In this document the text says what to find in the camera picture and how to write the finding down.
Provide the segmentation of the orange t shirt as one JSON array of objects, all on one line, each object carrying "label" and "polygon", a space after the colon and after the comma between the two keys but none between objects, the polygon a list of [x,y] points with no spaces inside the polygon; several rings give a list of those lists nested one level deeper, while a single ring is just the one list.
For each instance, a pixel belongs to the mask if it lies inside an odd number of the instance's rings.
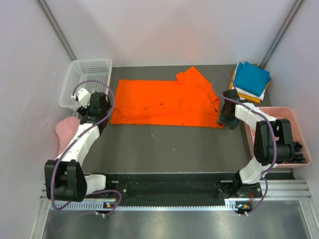
[{"label": "orange t shirt", "polygon": [[174,81],[120,79],[112,124],[223,128],[218,123],[220,99],[195,68]]}]

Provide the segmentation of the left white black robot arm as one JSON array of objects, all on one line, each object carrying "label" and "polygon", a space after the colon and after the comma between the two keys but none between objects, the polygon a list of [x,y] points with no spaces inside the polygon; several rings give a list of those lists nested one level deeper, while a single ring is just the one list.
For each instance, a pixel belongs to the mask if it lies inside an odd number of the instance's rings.
[{"label": "left white black robot arm", "polygon": [[112,109],[110,98],[105,93],[89,93],[82,88],[76,100],[80,103],[77,112],[81,118],[67,117],[55,127],[60,143],[58,156],[44,166],[48,199],[81,202],[94,192],[106,198],[113,191],[106,175],[85,175],[82,170],[86,155],[107,125]]}]

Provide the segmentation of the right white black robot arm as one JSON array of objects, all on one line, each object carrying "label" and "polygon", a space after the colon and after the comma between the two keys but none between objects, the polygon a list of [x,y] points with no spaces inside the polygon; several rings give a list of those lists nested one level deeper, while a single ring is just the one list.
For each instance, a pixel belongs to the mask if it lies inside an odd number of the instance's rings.
[{"label": "right white black robot arm", "polygon": [[255,130],[254,156],[249,163],[234,176],[233,192],[244,197],[278,164],[291,159],[295,154],[291,123],[288,119],[272,117],[252,103],[240,100],[235,89],[222,95],[222,107],[218,123],[235,129],[239,121]]}]

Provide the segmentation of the folded yellow t shirt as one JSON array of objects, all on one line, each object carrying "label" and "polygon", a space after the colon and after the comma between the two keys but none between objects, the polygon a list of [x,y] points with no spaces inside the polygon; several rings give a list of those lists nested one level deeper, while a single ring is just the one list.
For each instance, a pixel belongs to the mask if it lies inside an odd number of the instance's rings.
[{"label": "folded yellow t shirt", "polygon": [[[235,76],[236,76],[236,73],[237,73],[237,68],[238,68],[238,65],[236,66],[235,70],[233,71],[233,74],[232,74],[232,79],[233,80],[235,80]],[[266,92],[266,90],[268,89],[269,86],[270,86],[270,82],[267,83],[265,89],[263,90],[263,92],[262,92],[262,94],[260,96],[256,96],[256,95],[251,94],[249,92],[246,92],[246,91],[244,91],[242,89],[240,90],[239,88],[236,88],[236,89],[237,89],[237,94],[240,97],[240,99],[246,99],[246,100],[249,100],[251,102],[255,102],[255,103],[259,104],[261,101],[263,101],[264,96],[265,96],[265,92]],[[232,81],[230,82],[229,89],[230,90],[234,89]]]}]

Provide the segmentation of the folded white t shirt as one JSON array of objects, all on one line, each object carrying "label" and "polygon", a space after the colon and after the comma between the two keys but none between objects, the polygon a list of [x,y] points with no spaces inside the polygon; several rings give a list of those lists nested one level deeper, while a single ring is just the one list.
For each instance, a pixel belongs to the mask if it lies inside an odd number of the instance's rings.
[{"label": "folded white t shirt", "polygon": [[[237,75],[237,71],[243,66],[243,64],[241,62],[237,63],[234,71],[233,71],[233,74],[232,74],[232,79],[235,80],[236,78],[236,75]],[[243,99],[246,99],[246,100],[249,100],[251,102],[255,102],[257,104],[259,104],[263,99],[264,99],[264,96],[265,96],[265,92],[266,92],[266,89],[267,89],[268,85],[266,86],[266,88],[263,90],[262,94],[260,96],[257,96],[257,95],[254,95],[250,92],[247,92],[241,88],[238,88],[236,87],[236,90],[237,90],[237,93],[239,95],[240,98],[243,98]]]}]

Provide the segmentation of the white perforated plastic basket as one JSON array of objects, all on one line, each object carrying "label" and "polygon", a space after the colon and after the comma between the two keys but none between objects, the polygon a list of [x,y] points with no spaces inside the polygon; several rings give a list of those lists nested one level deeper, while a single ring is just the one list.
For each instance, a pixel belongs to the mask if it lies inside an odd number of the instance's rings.
[{"label": "white perforated plastic basket", "polygon": [[80,104],[72,98],[74,90],[86,89],[90,93],[108,93],[113,61],[110,58],[74,60],[69,64],[62,90],[59,106],[76,110]]}]

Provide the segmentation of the pink baseball cap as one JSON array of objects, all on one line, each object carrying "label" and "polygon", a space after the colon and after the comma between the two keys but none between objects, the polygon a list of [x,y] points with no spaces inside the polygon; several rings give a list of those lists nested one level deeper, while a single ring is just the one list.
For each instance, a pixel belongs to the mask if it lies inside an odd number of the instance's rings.
[{"label": "pink baseball cap", "polygon": [[56,125],[55,133],[59,139],[58,155],[66,149],[72,138],[75,136],[79,125],[80,119],[76,117],[67,117]]}]

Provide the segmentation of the folded blue t shirt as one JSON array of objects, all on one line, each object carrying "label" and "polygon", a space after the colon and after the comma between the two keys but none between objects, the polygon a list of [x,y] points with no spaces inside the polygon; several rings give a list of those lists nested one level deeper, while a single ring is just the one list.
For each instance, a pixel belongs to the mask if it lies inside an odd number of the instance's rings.
[{"label": "folded blue t shirt", "polygon": [[238,63],[235,73],[235,86],[260,97],[270,83],[270,73],[249,62]]}]

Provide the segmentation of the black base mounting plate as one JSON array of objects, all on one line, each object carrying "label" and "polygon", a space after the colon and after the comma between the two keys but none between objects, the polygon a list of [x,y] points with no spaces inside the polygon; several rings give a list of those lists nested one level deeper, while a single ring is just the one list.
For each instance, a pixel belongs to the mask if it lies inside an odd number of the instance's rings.
[{"label": "black base mounting plate", "polygon": [[237,188],[234,173],[118,173],[106,175],[106,188],[123,197],[205,195],[211,198],[261,198],[260,184]]}]

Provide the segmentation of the aluminium frame rail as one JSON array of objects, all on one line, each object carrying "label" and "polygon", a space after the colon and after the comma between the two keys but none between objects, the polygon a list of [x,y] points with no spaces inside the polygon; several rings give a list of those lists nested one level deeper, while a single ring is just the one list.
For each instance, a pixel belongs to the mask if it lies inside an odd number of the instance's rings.
[{"label": "aluminium frame rail", "polygon": [[158,199],[164,201],[165,199],[169,201],[173,200],[226,200],[226,201],[248,201],[249,199],[261,200],[296,200],[298,198],[308,198],[310,193],[306,182],[300,180],[261,180],[258,182],[261,187],[262,196],[261,198],[211,198],[205,195],[150,195],[150,196],[134,196],[133,198],[124,198],[122,193],[115,189],[98,189],[94,192],[89,190],[79,189],[75,193],[70,190],[58,191],[58,194],[54,197],[55,201],[66,201],[66,202],[82,202],[86,198],[111,198],[112,195],[116,195],[117,198],[122,198],[123,200],[146,200],[150,201],[153,199]]}]

